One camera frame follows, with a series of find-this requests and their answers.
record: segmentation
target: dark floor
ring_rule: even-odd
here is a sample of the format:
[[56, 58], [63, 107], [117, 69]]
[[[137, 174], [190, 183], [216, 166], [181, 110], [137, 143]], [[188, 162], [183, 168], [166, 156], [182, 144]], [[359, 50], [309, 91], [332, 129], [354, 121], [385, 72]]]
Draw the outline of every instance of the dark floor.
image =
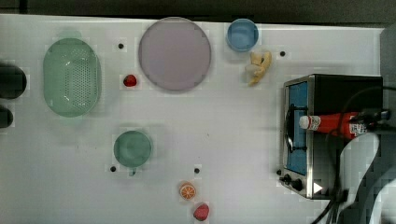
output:
[[2, 13], [153, 18], [194, 21], [387, 26], [396, 22], [395, 0], [0, 0]]

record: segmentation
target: oven handle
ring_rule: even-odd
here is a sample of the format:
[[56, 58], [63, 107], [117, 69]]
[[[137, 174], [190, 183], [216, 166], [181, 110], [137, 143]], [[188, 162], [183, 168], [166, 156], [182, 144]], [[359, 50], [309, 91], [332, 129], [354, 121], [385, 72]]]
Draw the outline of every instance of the oven handle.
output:
[[303, 110], [307, 111], [308, 108], [305, 107], [297, 107], [294, 104], [289, 105], [288, 113], [285, 118], [285, 143], [288, 147], [289, 153], [292, 153], [295, 149], [300, 149], [298, 147], [294, 147], [292, 145], [294, 140], [294, 111], [295, 110]]

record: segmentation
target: oven control knob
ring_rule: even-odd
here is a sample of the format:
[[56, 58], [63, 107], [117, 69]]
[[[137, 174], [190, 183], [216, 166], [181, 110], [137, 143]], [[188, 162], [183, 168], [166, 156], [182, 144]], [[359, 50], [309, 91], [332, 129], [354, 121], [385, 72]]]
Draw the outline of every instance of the oven control knob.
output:
[[291, 186], [296, 189], [297, 191], [301, 191], [303, 189], [303, 182], [301, 179], [296, 179], [290, 182]]
[[285, 185], [289, 185], [290, 181], [291, 181], [291, 177], [290, 177], [290, 175], [284, 175], [283, 177], [280, 177], [279, 180], [283, 181], [283, 183], [285, 183]]

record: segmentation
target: oven window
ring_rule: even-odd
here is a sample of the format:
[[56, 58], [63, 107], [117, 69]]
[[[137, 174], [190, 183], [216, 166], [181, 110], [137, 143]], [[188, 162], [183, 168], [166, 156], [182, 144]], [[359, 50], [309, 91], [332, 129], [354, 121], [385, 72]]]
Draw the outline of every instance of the oven window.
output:
[[[308, 85], [302, 82], [289, 86], [289, 105], [296, 107], [307, 107], [308, 102]], [[288, 151], [288, 159], [286, 167], [298, 174], [306, 175], [306, 131], [300, 128], [299, 120], [304, 116], [305, 110], [296, 109], [293, 112], [293, 150]]]

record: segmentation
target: green colander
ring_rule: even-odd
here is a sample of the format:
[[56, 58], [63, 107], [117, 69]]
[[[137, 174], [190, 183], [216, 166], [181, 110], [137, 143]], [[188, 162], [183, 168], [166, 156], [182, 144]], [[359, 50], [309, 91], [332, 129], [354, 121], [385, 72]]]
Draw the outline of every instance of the green colander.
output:
[[88, 113], [99, 99], [99, 60], [84, 41], [64, 38], [55, 42], [44, 58], [44, 97], [60, 116]]

